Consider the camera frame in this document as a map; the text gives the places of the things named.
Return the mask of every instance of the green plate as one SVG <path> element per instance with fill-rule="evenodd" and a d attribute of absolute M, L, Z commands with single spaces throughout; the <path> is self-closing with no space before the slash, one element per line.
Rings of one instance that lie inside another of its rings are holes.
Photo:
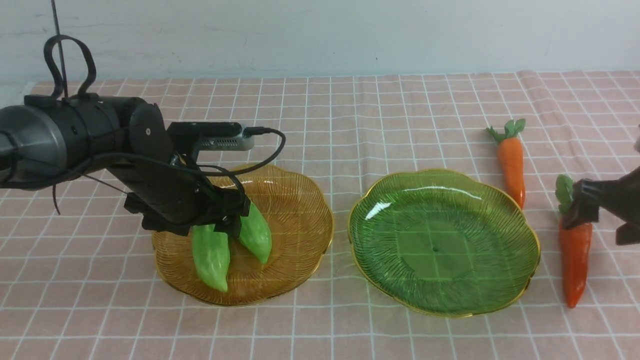
<path fill-rule="evenodd" d="M 540 262 L 538 237 L 509 195 L 445 169 L 383 177 L 351 210 L 348 231 L 375 287 L 435 316 L 508 307 Z"/>

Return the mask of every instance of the black strap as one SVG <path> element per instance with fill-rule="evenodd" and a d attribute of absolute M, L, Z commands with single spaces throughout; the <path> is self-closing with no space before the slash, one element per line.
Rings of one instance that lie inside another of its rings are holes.
<path fill-rule="evenodd" d="M 91 55 L 91 51 L 89 50 L 89 48 L 84 42 L 76 38 L 72 38 L 67 35 L 55 35 L 49 38 L 47 42 L 44 44 L 44 61 L 47 63 L 49 71 L 51 71 L 51 76 L 53 76 L 53 83 L 54 83 L 54 89 L 53 89 L 53 93 L 51 94 L 51 97 L 55 99 L 59 98 L 65 89 L 64 80 L 62 79 L 60 70 L 58 70 L 58 66 L 56 65 L 56 62 L 53 60 L 53 47 L 56 44 L 61 43 L 62 40 L 71 40 L 80 47 L 80 50 L 82 50 L 82 54 L 84 56 L 84 62 L 86 62 L 88 73 L 85 81 L 80 86 L 80 89 L 78 90 L 77 94 L 78 96 L 83 96 L 86 94 L 86 91 L 89 89 L 89 87 L 93 85 L 93 82 L 95 81 L 96 74 L 97 74 L 95 70 L 95 62 L 93 62 L 93 56 Z"/>

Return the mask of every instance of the toy carrot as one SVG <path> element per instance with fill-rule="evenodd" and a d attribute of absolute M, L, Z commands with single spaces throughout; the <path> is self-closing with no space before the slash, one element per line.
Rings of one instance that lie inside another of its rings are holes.
<path fill-rule="evenodd" d="M 504 174 L 504 182 L 507 194 L 516 200 L 520 209 L 524 207 L 524 152 L 522 143 L 518 139 L 518 133 L 524 130 L 525 119 L 518 121 L 509 120 L 504 126 L 504 134 L 498 133 L 492 127 L 486 130 L 498 143 L 498 161 Z"/>
<path fill-rule="evenodd" d="M 559 175 L 556 179 L 556 198 L 560 205 L 561 216 L 565 216 L 573 198 L 573 181 L 567 175 Z M 589 270 L 589 249 L 593 225 L 582 224 L 571 230 L 562 228 L 562 218 L 558 229 L 560 252 L 562 259 L 563 289 L 566 305 L 573 309 L 580 301 L 587 285 Z"/>

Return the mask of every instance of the pink tablecloth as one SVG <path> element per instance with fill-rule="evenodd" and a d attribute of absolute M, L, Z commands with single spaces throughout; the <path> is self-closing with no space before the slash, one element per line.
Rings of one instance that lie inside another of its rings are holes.
<path fill-rule="evenodd" d="M 105 81 L 100 94 L 141 95 L 167 121 L 236 120 L 281 129 L 276 165 L 324 190 L 336 215 L 331 249 L 313 278 L 258 306 L 205 306 L 158 279 L 150 235 L 124 198 L 89 180 L 50 192 L 3 192 L 0 357 L 3 359 L 636 359 L 638 246 L 616 247 L 620 222 L 596 225 L 588 289 L 563 305 L 554 181 L 617 179 L 640 165 L 638 72 L 519 72 L 357 78 Z M 35 92 L 48 93 L 48 85 Z M 517 304 L 444 320 L 414 313 L 369 286 L 346 238 L 348 211 L 385 174 L 429 167 L 503 186 L 483 130 L 526 118 L 527 205 L 542 262 Z M 247 153 L 203 154 L 224 165 Z M 103 174 L 104 179 L 112 179 Z"/>

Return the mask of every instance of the green vegetable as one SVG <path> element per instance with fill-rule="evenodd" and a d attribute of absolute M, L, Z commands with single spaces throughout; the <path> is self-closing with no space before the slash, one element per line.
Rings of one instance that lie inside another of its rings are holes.
<path fill-rule="evenodd" d="M 196 273 L 210 288 L 226 293 L 227 272 L 231 262 L 229 240 L 226 233 L 214 231 L 215 225 L 191 228 L 191 247 Z"/>
<path fill-rule="evenodd" d="M 240 217 L 240 243 L 244 245 L 261 264 L 266 264 L 271 254 L 271 230 L 262 213 L 251 203 L 249 215 Z"/>
<path fill-rule="evenodd" d="M 504 124 L 504 134 L 498 133 L 493 126 L 487 127 L 486 130 L 491 134 L 495 142 L 500 144 L 505 139 L 516 137 L 524 130 L 526 124 L 526 119 L 520 119 L 517 121 L 511 119 Z"/>
<path fill-rule="evenodd" d="M 556 178 L 556 198 L 560 202 L 560 214 L 565 215 L 573 201 L 573 180 L 569 176 L 560 174 Z"/>

